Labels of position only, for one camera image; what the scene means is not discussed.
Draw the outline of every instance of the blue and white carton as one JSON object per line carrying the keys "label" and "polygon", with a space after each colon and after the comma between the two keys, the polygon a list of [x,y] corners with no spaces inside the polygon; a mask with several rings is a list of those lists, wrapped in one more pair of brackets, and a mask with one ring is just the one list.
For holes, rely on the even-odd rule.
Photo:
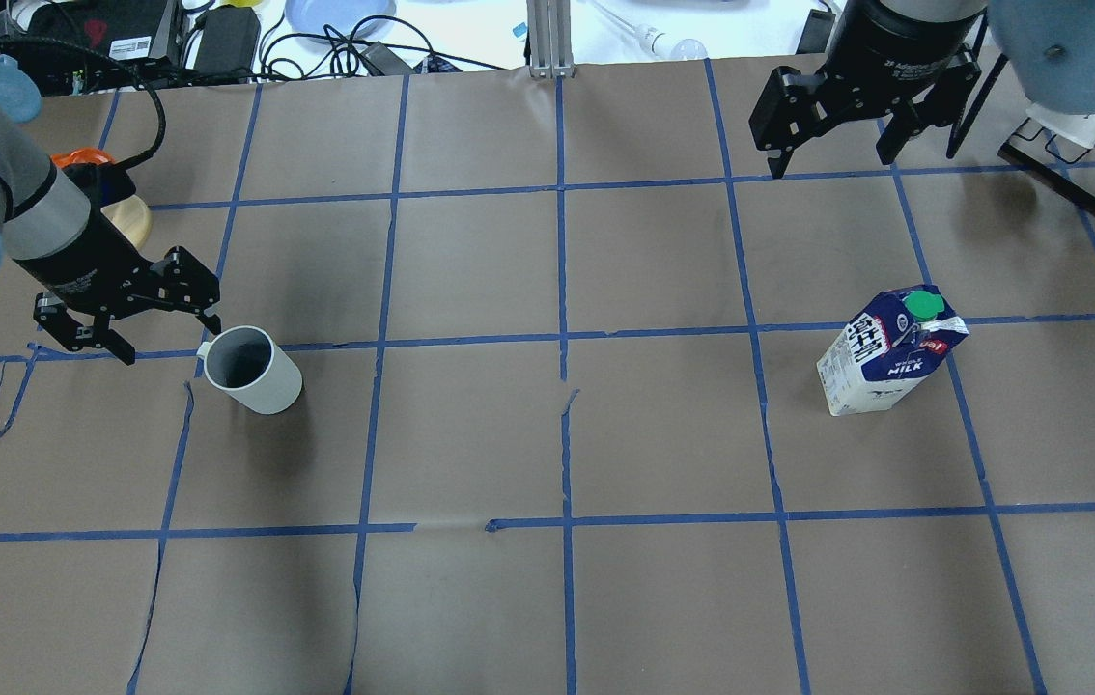
{"label": "blue and white carton", "polygon": [[890,409],[967,336],[936,286],[880,291],[818,360],[830,414]]}

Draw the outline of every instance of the orange object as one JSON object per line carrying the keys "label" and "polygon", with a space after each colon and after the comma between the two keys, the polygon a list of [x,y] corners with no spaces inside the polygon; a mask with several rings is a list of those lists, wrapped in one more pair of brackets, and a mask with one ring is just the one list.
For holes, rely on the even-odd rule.
{"label": "orange object", "polygon": [[49,161],[57,167],[69,167],[71,164],[112,164],[114,158],[104,150],[97,150],[96,147],[80,147],[79,150],[66,154],[54,154]]}

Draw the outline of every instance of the metal post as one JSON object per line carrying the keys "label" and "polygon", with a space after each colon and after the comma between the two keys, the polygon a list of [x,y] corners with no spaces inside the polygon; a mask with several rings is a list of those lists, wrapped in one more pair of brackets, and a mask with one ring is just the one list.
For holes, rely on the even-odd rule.
{"label": "metal post", "polygon": [[527,0],[530,74],[534,79],[574,77],[569,0]]}

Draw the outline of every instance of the yellow object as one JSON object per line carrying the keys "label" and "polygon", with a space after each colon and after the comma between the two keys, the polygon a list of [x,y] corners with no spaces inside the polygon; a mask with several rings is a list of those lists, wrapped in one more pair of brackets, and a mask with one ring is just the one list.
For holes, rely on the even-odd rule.
{"label": "yellow object", "polygon": [[102,215],[118,228],[123,236],[127,236],[127,241],[131,242],[136,251],[149,241],[149,232],[153,228],[153,212],[149,210],[149,204],[142,201],[138,195],[103,207]]}

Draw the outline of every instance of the white cup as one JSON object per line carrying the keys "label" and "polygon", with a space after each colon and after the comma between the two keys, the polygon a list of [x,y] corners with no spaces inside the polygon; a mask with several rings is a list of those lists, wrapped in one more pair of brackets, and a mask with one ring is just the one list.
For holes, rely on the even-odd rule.
{"label": "white cup", "polygon": [[195,356],[204,360],[208,383],[262,415],[289,408],[303,391],[303,373],[273,336],[253,325],[221,332]]}

